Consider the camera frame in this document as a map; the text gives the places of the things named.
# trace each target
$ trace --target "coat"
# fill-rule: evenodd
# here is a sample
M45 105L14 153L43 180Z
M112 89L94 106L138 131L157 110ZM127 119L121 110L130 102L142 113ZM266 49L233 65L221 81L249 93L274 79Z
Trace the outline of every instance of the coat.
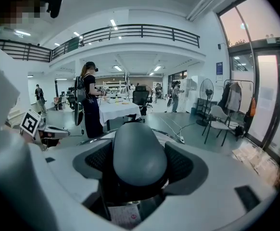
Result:
M239 111L242 101L242 89L240 85L235 82L230 86L226 108L235 112Z

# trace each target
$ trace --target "pants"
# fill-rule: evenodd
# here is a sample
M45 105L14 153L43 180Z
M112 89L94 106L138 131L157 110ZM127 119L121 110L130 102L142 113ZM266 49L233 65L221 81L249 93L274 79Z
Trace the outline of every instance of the pants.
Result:
M45 104L44 102L42 102L41 100L37 100L37 103L38 103L38 106L39 106L39 109L42 113L46 113L47 110L45 108Z
M178 108L178 97L173 97L173 107L172 112L175 112Z
M102 135L102 125L100 123L100 109L96 98L92 98L93 103L88 100L82 102L84 109L84 119L88 138L95 138Z
M160 97L160 94L155 94L155 103L157 103L157 99L159 99L159 97Z

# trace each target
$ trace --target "orange bag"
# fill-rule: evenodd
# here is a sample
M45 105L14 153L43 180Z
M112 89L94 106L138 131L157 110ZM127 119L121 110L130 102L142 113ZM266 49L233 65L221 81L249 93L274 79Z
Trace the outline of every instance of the orange bag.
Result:
M250 110L251 117L253 117L255 115L255 109L256 109L255 98L252 98L251 99L251 110Z

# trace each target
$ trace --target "white chair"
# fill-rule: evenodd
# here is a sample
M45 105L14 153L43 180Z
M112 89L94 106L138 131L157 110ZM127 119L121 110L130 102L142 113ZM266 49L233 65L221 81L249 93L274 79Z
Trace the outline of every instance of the white chair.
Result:
M211 108L211 111L210 111L209 115L208 115L208 123L207 123L207 125L206 125L206 127L205 127L205 129L204 129L204 131L203 131L203 133L202 133L202 136L203 136L203 135L204 135L204 132L205 132L207 126L208 126L208 131L207 131L207 135L206 135L204 144L206 143L209 130L210 130L210 128L212 127L212 128L215 128L215 129L219 129L219 130L220 130L220 132L218 133L218 135L217 135L216 138L218 138L218 136L220 135L220 133L221 133L222 130L225 130L225 131L226 131L225 137L224 137L223 142L222 142L222 144L221 144L221 146L223 146L223 143L224 143L225 140L226 140L227 133L228 133L228 131L230 130L229 124L230 124L230 117L229 117L228 115L226 115L226 114L223 112L223 110L221 109L220 106L218 106L218 105L213 106L213 107Z

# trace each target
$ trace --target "white tablecloth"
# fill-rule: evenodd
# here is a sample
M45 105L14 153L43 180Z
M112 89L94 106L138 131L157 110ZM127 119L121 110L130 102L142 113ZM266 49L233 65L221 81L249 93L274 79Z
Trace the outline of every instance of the white tablecloth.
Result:
M106 101L101 101L100 105L100 122L102 126L106 125L107 120L112 120L117 117L124 117L127 115L136 114L136 119L141 117L141 112L139 106L128 101L119 103L107 103Z

